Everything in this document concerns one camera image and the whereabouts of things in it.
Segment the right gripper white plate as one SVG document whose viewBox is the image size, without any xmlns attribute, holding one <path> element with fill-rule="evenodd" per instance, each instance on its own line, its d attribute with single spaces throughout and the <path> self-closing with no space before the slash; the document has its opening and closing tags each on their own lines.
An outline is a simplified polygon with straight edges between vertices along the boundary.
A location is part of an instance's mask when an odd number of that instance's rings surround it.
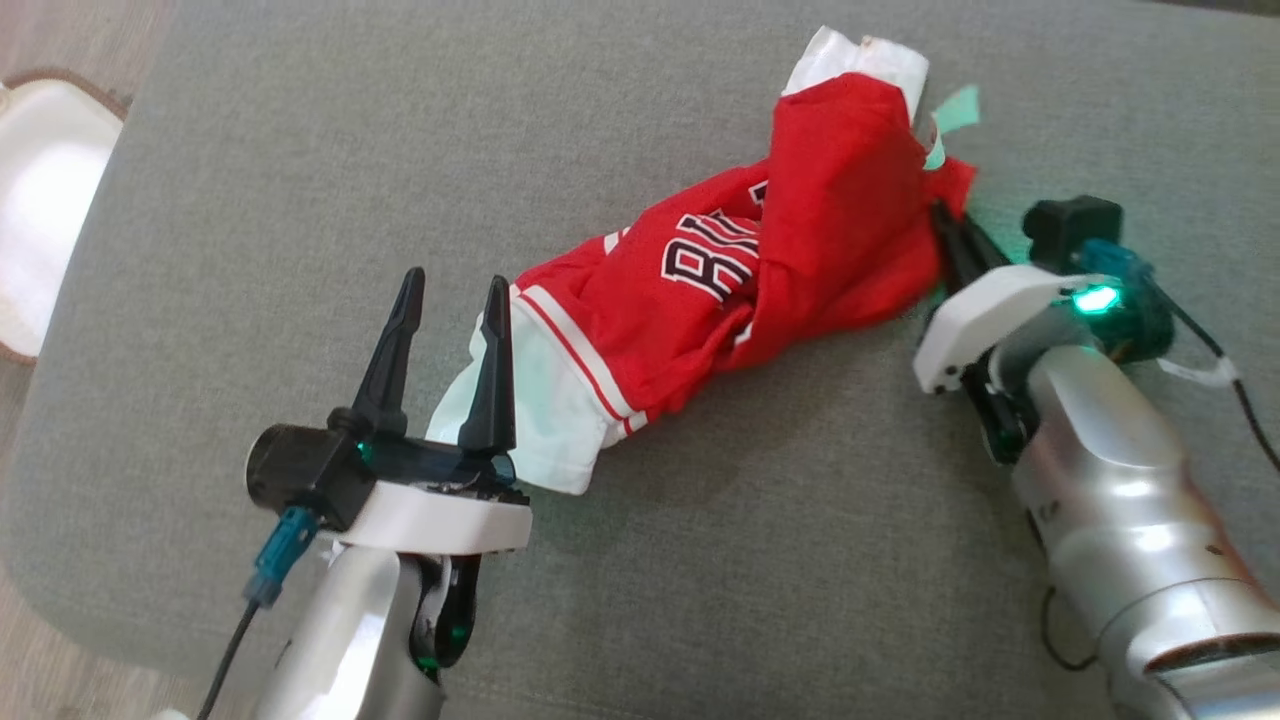
<svg viewBox="0 0 1280 720">
<path fill-rule="evenodd" d="M 931 227 L 947 297 L 933 313 L 913 359 L 928 395 L 964 393 L 979 418 L 988 455 L 1011 465 L 1034 430 L 1025 402 L 1001 377 L 998 347 L 1051 307 L 1075 319 L 1078 295 L 1111 288 L 1100 274 L 1056 275 L 1012 260 L 983 227 L 936 200 Z"/>
</svg>

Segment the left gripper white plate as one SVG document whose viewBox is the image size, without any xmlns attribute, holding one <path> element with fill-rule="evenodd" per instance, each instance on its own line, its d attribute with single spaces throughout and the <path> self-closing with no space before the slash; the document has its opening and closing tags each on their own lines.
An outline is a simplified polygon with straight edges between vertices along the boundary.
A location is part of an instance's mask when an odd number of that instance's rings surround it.
<svg viewBox="0 0 1280 720">
<path fill-rule="evenodd" d="M 375 436 L 402 437 L 402 409 L 413 336 L 420 328 L 425 270 L 406 272 L 351 405 Z M 476 619 L 483 556 L 525 550 L 532 534 L 529 497 L 506 456 L 517 445 L 509 282 L 492 279 L 479 332 L 484 352 L 457 445 L 366 439 L 358 456 L 375 486 L 346 546 L 387 550 L 421 571 L 410 655 L 424 671 L 456 665 Z"/>
</svg>

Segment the red jersey with white sleeves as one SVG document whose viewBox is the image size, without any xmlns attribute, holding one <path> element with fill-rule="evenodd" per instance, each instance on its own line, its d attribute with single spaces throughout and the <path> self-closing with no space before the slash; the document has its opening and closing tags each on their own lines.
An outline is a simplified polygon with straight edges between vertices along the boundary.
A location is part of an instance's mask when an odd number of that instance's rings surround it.
<svg viewBox="0 0 1280 720">
<path fill-rule="evenodd" d="M 520 480 L 584 493 L 602 450 L 716 375 L 900 316 L 940 278 L 931 209 L 974 168 L 914 133 L 919 51 L 819 28 L 735 167 L 525 270 L 509 292 Z"/>
</svg>

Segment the grey sofa seat cushion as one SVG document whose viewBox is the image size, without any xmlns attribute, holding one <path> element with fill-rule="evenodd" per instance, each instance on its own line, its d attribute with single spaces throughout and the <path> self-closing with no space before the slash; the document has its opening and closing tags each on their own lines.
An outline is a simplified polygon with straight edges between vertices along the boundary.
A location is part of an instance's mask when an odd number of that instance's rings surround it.
<svg viewBox="0 0 1280 720">
<path fill-rule="evenodd" d="M 1280 443 L 1280 3 L 183 0 L 131 106 L 35 369 L 0 553 L 96 655 L 209 685 L 273 515 L 269 425 L 351 401 L 411 266 L 422 432 L 489 279 L 759 159 L 822 26 L 931 59 L 928 110 L 1009 252 L 1042 199 L 1123 205 Z M 488 559 L 456 720 L 1108 720 L 1059 670 L 1044 570 L 922 316 L 714 379 L 536 492 Z"/>
</svg>

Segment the white laundry basket brown rim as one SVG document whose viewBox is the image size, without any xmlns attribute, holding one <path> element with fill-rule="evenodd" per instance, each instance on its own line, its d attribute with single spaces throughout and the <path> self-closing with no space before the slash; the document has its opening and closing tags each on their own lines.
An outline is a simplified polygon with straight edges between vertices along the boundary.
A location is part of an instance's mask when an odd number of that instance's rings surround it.
<svg viewBox="0 0 1280 720">
<path fill-rule="evenodd" d="M 0 79 L 0 357 L 37 363 L 127 109 L 65 69 Z"/>
</svg>

